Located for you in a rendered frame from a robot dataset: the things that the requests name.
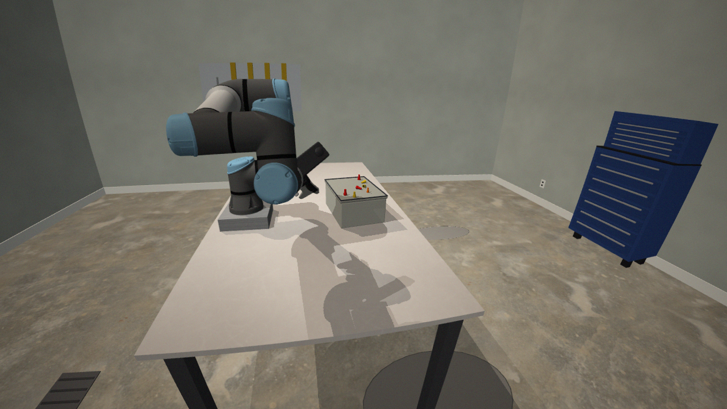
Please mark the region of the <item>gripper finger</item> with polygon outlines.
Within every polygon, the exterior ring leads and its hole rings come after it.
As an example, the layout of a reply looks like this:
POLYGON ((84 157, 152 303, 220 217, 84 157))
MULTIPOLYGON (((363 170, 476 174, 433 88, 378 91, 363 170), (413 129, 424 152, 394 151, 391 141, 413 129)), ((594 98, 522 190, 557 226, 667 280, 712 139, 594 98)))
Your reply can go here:
POLYGON ((302 193, 300 194, 299 199, 303 199, 311 195, 312 193, 318 194, 319 188, 317 188, 317 186, 314 185, 312 182, 309 182, 309 184, 302 186, 301 191, 302 193))

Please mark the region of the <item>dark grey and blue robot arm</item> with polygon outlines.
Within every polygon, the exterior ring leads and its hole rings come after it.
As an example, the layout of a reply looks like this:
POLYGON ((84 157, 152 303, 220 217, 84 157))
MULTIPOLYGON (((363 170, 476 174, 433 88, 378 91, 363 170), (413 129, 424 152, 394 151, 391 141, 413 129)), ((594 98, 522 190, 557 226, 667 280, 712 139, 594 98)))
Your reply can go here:
POLYGON ((193 113, 170 115, 166 135, 177 156, 256 151, 257 160, 244 156, 228 163, 229 212, 235 215, 261 211, 263 201, 278 205, 299 196, 304 176, 329 156, 317 142, 296 157, 289 84, 276 78, 235 78, 213 86, 193 113))

